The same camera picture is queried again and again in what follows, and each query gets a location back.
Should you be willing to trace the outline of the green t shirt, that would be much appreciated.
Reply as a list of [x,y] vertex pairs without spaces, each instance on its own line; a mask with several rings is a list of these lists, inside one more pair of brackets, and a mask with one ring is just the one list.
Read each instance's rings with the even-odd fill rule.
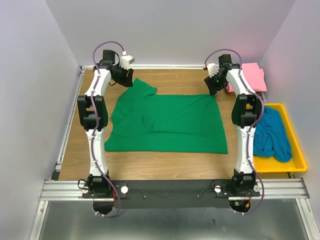
[[218,103],[209,94],[158,94],[136,79],[110,119],[107,152],[228,153]]

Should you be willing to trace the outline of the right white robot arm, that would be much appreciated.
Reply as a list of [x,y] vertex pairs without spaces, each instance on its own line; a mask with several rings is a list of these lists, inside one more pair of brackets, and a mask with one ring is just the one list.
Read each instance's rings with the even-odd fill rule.
[[237,160],[233,176],[226,181],[225,190],[235,196],[243,196],[254,190],[254,135],[256,125],[264,114],[263,101],[245,79],[242,64],[233,63],[230,54],[218,57],[218,65],[205,63],[208,77],[204,79],[209,94],[214,96],[230,84],[236,95],[231,112],[232,123],[237,133]]

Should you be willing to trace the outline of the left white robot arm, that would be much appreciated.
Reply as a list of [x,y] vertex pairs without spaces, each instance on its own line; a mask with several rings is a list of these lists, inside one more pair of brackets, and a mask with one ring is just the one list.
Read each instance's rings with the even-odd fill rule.
[[124,87],[133,86],[131,64],[135,58],[125,50],[119,56],[105,49],[102,59],[94,64],[94,75],[90,87],[77,97],[80,125],[84,128],[89,144],[90,168],[82,192],[86,197],[109,198],[114,190],[109,180],[109,168],[105,159],[104,136],[109,115],[104,99],[107,87],[114,81]]

